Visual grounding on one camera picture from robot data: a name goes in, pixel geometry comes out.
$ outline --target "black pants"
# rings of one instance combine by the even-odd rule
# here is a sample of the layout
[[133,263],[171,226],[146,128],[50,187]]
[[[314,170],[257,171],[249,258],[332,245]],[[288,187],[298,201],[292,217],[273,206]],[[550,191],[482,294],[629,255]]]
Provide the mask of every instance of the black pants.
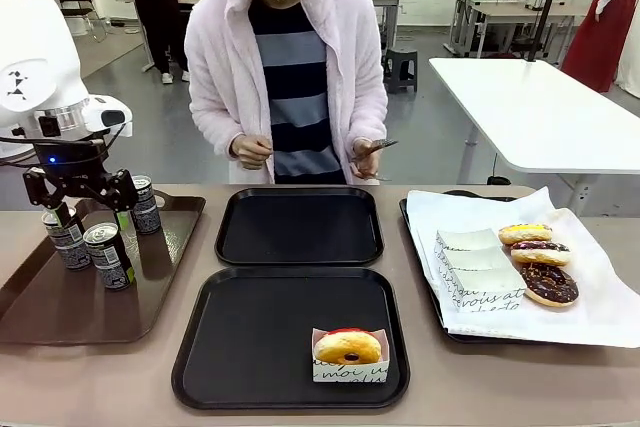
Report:
[[151,57],[158,70],[163,74],[169,72],[167,48],[171,48],[171,56],[182,70],[189,70],[184,55],[185,31],[178,0],[135,1],[140,22],[147,31]]

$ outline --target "glazed donut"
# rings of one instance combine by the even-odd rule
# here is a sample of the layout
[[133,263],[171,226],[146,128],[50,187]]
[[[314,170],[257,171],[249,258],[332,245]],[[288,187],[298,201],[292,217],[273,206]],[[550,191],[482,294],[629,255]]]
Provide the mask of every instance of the glazed donut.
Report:
[[511,246],[511,257],[516,262],[539,262],[563,266],[571,260],[569,247],[556,242],[525,240]]
[[523,240],[551,240],[551,227],[544,224],[519,224],[504,227],[498,232],[500,241],[512,245]]
[[342,365],[374,364],[380,361],[382,346],[369,332],[340,329],[326,333],[313,348],[321,362]]
[[578,286],[569,274],[554,265],[527,264],[520,270],[527,284],[525,295],[549,307],[568,307],[578,298]]

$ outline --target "navy and gray striped shirt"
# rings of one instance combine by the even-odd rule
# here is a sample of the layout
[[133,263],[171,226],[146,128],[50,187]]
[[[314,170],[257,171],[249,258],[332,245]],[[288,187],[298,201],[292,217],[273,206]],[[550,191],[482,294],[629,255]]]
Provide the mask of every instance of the navy and gray striped shirt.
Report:
[[324,42],[300,4],[272,9],[253,0],[249,20],[269,94],[276,184],[345,184],[329,123]]

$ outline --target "black can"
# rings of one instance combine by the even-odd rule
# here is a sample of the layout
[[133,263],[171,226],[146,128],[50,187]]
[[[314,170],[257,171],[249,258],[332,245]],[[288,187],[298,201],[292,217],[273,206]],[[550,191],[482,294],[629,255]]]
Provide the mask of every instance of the black can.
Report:
[[133,283],[135,272],[116,224],[94,225],[85,232],[84,241],[105,288],[122,290]]
[[140,234],[153,234],[160,230],[162,224],[151,179],[146,175],[135,175],[132,180],[138,192],[138,201],[131,211],[133,225]]
[[71,220],[65,227],[62,227],[56,216],[47,210],[42,214],[42,223],[67,269],[84,270],[91,265],[91,256],[82,237],[84,227],[76,209],[69,207],[69,215]]

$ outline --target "empty black tray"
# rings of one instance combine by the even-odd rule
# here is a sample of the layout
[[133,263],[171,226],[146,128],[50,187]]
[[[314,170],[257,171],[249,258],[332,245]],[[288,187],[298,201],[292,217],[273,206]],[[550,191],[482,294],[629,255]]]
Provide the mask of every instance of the empty black tray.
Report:
[[216,241],[220,260],[235,266],[360,266],[383,250],[375,201],[353,187],[240,191]]
[[[385,383],[315,383],[311,332],[385,329]],[[396,402],[409,365],[393,289],[363,268],[231,268],[202,286],[171,375],[196,409],[372,409]]]

